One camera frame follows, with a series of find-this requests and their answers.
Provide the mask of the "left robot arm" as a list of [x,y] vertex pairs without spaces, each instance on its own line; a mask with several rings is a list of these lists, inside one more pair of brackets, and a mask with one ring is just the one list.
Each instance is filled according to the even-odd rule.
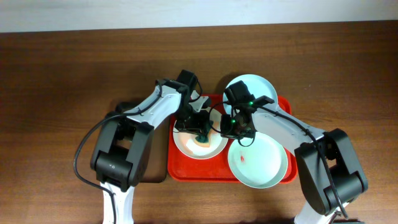
[[193,95],[199,86],[196,77],[158,80],[142,103],[121,105],[94,126],[99,136],[90,167],[103,191],[104,223],[133,223],[134,188],[147,169],[154,131],[166,118],[175,115],[179,132],[207,138],[210,115],[202,109],[205,101]]

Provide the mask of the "pale blue plate top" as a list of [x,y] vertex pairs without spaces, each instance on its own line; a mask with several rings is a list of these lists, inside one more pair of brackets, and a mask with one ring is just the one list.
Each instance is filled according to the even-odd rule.
[[272,111],[277,111],[279,110],[279,100],[277,96],[277,92],[273,85],[266,80],[265,78],[259,76],[259,75],[254,75],[254,74],[245,74],[245,75],[240,75],[234,79],[232,79],[226,86],[226,89],[239,81],[242,81],[248,88],[250,94],[254,95],[255,98],[259,98],[260,96],[267,96],[269,98],[272,98],[274,100],[273,104],[267,104],[265,105],[266,108],[272,110]]

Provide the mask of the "green and yellow sponge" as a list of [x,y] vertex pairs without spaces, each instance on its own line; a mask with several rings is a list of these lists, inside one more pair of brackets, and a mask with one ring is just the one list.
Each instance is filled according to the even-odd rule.
[[218,132],[215,131],[211,126],[207,125],[205,126],[201,134],[195,137],[195,140],[198,143],[210,143],[210,139],[214,134],[218,134]]

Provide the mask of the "white plate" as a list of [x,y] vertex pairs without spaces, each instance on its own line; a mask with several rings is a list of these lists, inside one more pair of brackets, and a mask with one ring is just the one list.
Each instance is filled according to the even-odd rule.
[[[206,108],[210,113],[210,122],[213,129],[220,130],[221,113],[216,110]],[[201,133],[186,133],[176,129],[176,121],[172,125],[172,137],[178,150],[192,159],[210,159],[217,156],[226,146],[228,139],[220,133],[212,135],[210,143],[198,143],[195,137]]]

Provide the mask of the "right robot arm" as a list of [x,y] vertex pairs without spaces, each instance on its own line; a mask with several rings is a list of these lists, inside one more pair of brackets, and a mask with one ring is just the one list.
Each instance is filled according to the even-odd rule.
[[368,189],[368,180],[348,135],[342,129],[324,131],[286,113],[271,98],[232,98],[231,113],[221,120],[228,138],[253,139],[265,134],[296,159],[306,199],[294,223],[333,223],[348,218],[346,206]]

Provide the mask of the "pale blue plate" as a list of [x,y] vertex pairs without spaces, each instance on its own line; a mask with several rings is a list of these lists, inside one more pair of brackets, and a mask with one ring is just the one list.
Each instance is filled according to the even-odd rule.
[[234,79],[232,79],[226,86],[226,89],[239,81],[242,81],[248,88],[250,94],[254,95],[255,98],[259,98],[260,96],[267,96],[269,98],[272,98],[274,100],[273,104],[267,104],[265,105],[266,108],[272,110],[272,111],[277,111],[279,110],[279,100],[277,96],[277,92],[273,85],[266,80],[265,78],[259,76],[259,75],[254,75],[254,74],[245,74],[245,75],[240,75]]
[[256,133],[254,139],[235,140],[228,150],[228,165],[235,178],[255,189],[277,185],[287,173],[288,164],[282,145],[262,133]]

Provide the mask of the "pale blue plate bottom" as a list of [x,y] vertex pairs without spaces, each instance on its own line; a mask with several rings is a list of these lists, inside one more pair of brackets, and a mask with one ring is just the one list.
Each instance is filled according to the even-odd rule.
[[254,139],[235,140],[228,150],[228,165],[235,178],[255,189],[277,185],[287,173],[288,164],[282,145],[262,133],[256,133]]

